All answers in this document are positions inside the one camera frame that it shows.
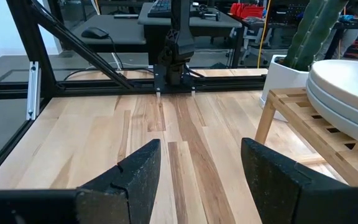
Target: black desk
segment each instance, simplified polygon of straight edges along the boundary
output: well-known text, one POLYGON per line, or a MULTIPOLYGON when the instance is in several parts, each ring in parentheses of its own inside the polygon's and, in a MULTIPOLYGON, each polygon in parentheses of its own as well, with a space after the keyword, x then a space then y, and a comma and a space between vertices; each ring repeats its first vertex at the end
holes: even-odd
MULTIPOLYGON (((258 31, 260 28, 264 27, 263 22, 247 22, 244 21, 244 25, 248 27, 248 29, 256 30, 258 31)), ((266 29, 273 28, 273 29, 297 29, 298 27, 296 25, 288 25, 288 24, 277 24, 277 23, 271 23, 266 25, 266 29)), ((335 50, 338 47, 339 41, 342 39, 343 32, 346 29, 358 29, 358 23, 356 24, 344 24, 342 22, 336 22, 333 29, 336 29, 335 36, 329 45, 329 48, 326 52, 325 59, 331 59, 334 55, 335 50)))
MULTIPOLYGON (((163 49, 165 36, 170 29, 171 19, 147 17, 147 13, 151 7, 152 3, 143 4, 138 23, 144 25, 144 35, 146 38, 147 51, 149 53, 149 65, 154 65, 158 63, 158 55, 163 49)), ((238 38, 236 43, 240 43, 240 47, 236 47, 232 62, 232 68, 237 68, 240 56, 242 34, 244 32, 244 27, 242 24, 224 13, 221 13, 220 21, 215 21, 213 18, 190 18, 190 31, 194 37, 228 37, 232 28, 240 28, 243 30, 242 32, 240 30, 237 32, 240 35, 237 35, 238 38)))
POLYGON ((99 27, 110 33, 117 52, 147 52, 143 26, 137 19, 115 19, 111 15, 93 16, 73 30, 80 40, 95 52, 114 52, 110 39, 91 39, 81 36, 88 27, 99 27))

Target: wooden slatted rack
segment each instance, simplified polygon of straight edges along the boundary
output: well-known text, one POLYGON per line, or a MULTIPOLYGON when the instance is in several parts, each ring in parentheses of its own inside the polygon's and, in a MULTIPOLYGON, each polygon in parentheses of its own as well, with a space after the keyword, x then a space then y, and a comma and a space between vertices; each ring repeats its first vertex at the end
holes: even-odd
POLYGON ((313 108, 305 88, 270 90, 255 140, 265 144, 275 111, 347 181, 358 186, 358 141, 340 132, 313 108))

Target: white wall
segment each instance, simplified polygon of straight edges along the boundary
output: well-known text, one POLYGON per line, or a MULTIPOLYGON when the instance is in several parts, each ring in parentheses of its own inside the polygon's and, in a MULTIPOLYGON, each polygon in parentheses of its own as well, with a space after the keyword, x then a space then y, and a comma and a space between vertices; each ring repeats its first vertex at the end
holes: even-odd
MULTIPOLYGON (((52 34, 41 28, 48 54, 59 54, 60 44, 52 34)), ((6 0, 0 0, 0 55, 25 55, 25 49, 6 0)))

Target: wood grain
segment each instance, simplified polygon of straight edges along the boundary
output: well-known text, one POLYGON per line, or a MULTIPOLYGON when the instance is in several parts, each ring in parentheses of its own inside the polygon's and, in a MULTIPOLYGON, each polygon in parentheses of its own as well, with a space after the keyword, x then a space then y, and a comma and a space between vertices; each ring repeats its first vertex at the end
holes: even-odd
MULTIPOLYGON (((104 78, 100 73, 74 77, 104 78)), ((262 114, 259 97, 260 91, 240 91, 163 95, 160 103, 154 95, 54 98, 0 167, 0 189, 77 187, 157 138, 162 161, 151 223, 260 223, 239 147, 241 138, 255 136, 262 114)), ((275 120, 266 144, 293 158, 315 153, 286 123, 275 120)), ((327 164, 310 167, 341 178, 327 164)))

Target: stack of white plates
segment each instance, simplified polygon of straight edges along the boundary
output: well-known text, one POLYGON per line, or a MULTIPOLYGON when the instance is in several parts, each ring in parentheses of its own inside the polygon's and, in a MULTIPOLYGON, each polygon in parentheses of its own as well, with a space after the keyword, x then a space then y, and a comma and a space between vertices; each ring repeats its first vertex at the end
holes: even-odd
POLYGON ((338 130, 358 140, 358 62, 313 64, 306 83, 310 103, 338 130))

